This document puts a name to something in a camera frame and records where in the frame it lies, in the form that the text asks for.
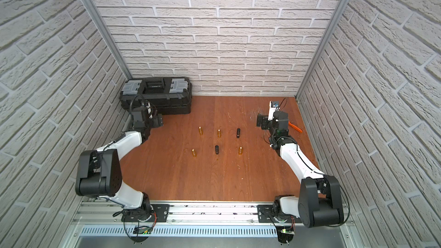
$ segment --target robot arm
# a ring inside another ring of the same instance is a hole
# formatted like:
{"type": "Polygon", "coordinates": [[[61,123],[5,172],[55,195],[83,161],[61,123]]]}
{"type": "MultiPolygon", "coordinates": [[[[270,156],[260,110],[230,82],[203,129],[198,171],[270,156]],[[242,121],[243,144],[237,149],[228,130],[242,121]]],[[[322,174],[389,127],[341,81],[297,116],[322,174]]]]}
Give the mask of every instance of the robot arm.
{"type": "Polygon", "coordinates": [[[269,114],[257,116],[257,126],[270,133],[270,146],[284,159],[300,181],[300,195],[277,196],[273,212],[277,216],[300,217],[306,227],[343,223],[340,184],[334,176],[316,168],[288,133],[288,114],[278,102],[269,103],[269,114]]]}

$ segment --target black toolbox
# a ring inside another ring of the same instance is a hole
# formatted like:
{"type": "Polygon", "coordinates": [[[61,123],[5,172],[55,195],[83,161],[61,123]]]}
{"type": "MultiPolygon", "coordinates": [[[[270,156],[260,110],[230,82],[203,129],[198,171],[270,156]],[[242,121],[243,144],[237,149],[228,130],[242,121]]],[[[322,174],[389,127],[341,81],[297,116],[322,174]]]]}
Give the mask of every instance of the black toolbox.
{"type": "Polygon", "coordinates": [[[141,97],[149,101],[158,114],[189,114],[191,112],[191,83],[187,77],[146,78],[127,81],[119,100],[125,110],[141,106],[141,97]]]}

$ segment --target brick wall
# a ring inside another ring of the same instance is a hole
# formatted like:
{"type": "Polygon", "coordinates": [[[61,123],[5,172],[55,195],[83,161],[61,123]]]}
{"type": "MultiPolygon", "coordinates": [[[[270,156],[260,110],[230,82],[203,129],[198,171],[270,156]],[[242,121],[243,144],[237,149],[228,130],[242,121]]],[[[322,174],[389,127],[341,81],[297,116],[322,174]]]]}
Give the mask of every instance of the brick wall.
{"type": "Polygon", "coordinates": [[[365,246],[441,243],[441,0],[350,0],[300,109],[365,246]]]}
{"type": "Polygon", "coordinates": [[[0,0],[0,246],[57,247],[80,152],[128,114],[125,78],[80,0],[0,0]]]}
{"type": "Polygon", "coordinates": [[[135,77],[294,96],[338,0],[94,0],[135,77]]]}

